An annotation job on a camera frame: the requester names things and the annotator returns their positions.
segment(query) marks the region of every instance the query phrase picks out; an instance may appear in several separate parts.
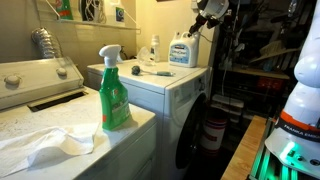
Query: white bottle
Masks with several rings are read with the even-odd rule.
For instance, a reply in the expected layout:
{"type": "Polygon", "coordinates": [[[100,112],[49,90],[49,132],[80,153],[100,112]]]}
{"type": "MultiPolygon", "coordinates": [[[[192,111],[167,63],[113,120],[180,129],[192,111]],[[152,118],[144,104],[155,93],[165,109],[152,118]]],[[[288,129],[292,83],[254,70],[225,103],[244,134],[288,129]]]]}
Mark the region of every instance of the white bottle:
{"type": "Polygon", "coordinates": [[[103,0],[103,9],[107,25],[125,27],[125,10],[121,0],[103,0]]]}
{"type": "Polygon", "coordinates": [[[159,35],[152,35],[151,39],[151,49],[150,49],[150,59],[154,62],[160,61],[160,40],[159,35]]]}
{"type": "Polygon", "coordinates": [[[189,32],[175,32],[170,43],[168,60],[170,65],[196,67],[198,63],[199,32],[189,37],[189,32]]]}

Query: dryer door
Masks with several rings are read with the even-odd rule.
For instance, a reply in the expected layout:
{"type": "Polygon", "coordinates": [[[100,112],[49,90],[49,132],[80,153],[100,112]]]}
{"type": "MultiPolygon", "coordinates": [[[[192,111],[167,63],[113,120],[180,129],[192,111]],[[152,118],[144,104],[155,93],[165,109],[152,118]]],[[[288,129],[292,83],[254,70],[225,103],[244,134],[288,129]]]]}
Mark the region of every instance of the dryer door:
{"type": "Polygon", "coordinates": [[[187,167],[195,155],[203,130],[205,113],[206,95],[202,93],[193,104],[180,134],[176,152],[176,167],[178,169],[187,167]]]}

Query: small bottle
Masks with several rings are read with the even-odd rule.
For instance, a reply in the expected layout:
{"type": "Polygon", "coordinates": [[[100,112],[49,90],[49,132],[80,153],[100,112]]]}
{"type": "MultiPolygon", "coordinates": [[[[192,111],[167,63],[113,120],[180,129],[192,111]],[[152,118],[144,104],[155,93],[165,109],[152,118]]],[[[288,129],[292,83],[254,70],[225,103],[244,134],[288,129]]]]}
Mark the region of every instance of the small bottle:
{"type": "Polygon", "coordinates": [[[108,45],[99,52],[106,65],[99,90],[105,130],[112,130],[130,117],[128,90],[120,82],[116,66],[120,50],[120,45],[108,45]]]}
{"type": "Polygon", "coordinates": [[[151,60],[153,60],[154,62],[160,61],[159,35],[152,35],[150,54],[151,54],[151,57],[150,57],[151,60]]]}
{"type": "Polygon", "coordinates": [[[73,20],[69,0],[56,0],[56,10],[61,19],[73,20]]]}

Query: bottle cap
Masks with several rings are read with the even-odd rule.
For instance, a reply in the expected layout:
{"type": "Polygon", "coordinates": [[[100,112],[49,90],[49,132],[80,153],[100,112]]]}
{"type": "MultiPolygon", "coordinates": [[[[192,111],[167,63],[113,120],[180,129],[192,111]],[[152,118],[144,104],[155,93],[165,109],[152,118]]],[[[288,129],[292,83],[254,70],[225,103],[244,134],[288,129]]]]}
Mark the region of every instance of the bottle cap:
{"type": "Polygon", "coordinates": [[[101,48],[99,55],[104,57],[104,64],[106,67],[113,68],[116,67],[117,57],[121,50],[121,46],[118,44],[108,45],[101,48]]]}
{"type": "Polygon", "coordinates": [[[160,41],[159,35],[153,34],[152,35],[152,41],[159,42],[160,41]]]}

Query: hose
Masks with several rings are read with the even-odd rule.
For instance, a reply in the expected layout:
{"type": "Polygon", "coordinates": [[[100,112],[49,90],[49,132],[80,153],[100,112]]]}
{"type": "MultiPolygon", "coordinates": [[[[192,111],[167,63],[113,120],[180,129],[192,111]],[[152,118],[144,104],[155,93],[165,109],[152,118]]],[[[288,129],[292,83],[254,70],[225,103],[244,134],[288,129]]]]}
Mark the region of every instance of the hose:
{"type": "Polygon", "coordinates": [[[43,59],[63,57],[57,37],[47,29],[37,28],[33,30],[31,38],[38,45],[43,59]]]}

